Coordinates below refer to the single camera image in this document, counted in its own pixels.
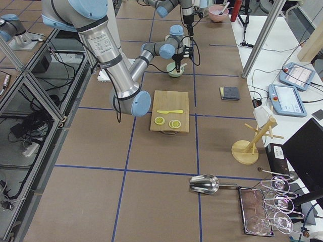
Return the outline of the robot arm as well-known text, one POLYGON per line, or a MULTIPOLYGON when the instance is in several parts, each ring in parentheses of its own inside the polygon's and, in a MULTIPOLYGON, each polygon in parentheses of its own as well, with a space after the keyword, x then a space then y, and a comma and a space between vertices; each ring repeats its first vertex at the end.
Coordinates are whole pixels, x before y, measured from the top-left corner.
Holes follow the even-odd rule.
POLYGON ((155 8, 161 18, 165 18, 177 6, 180 6, 182 13, 182 20, 187 29, 193 28, 194 22, 194 7, 192 1, 178 1, 178 0, 144 0, 138 1, 146 6, 155 8))
POLYGON ((144 116, 150 109, 151 97, 136 80, 155 56, 170 59, 182 53, 183 27, 173 25, 167 40, 143 45, 141 54, 128 67, 108 28, 107 13, 107 1, 42 1, 44 24, 85 38, 85 46, 113 84, 110 102, 114 110, 144 116))

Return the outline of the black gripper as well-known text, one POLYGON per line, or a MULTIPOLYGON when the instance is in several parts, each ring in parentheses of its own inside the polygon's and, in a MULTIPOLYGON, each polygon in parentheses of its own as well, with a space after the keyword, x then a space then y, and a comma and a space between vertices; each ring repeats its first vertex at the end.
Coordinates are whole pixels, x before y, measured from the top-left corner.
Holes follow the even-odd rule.
POLYGON ((187 29, 193 28, 194 16, 193 15, 183 15, 183 23, 186 25, 187 29))
POLYGON ((173 55, 173 60, 175 61, 175 66, 180 66, 181 65, 181 60, 184 58, 184 53, 175 53, 173 55))

